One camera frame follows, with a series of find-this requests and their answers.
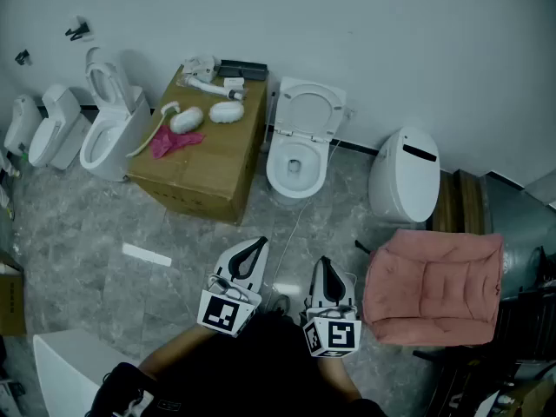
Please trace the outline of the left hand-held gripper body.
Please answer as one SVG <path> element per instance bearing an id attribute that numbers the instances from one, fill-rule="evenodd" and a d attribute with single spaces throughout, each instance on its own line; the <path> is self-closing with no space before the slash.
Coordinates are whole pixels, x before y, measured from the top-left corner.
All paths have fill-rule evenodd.
<path id="1" fill-rule="evenodd" d="M 207 287 L 202 291 L 197 315 L 198 324 L 232 337 L 238 336 L 261 304 L 260 290 L 269 253 L 268 242 L 268 250 L 254 275 L 245 280 L 237 279 L 228 271 L 228 260 L 241 248 L 241 243 L 226 249 L 219 256 L 213 272 L 208 276 Z"/>

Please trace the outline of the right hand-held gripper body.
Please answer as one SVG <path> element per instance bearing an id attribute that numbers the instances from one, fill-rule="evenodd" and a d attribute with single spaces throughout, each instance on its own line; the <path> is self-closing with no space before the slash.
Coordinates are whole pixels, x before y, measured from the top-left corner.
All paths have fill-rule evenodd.
<path id="1" fill-rule="evenodd" d="M 354 284 L 347 277 L 347 305 L 318 305 L 318 261 L 314 265 L 302 312 L 302 330 L 313 357 L 342 358 L 359 349 L 361 320 L 355 304 Z"/>

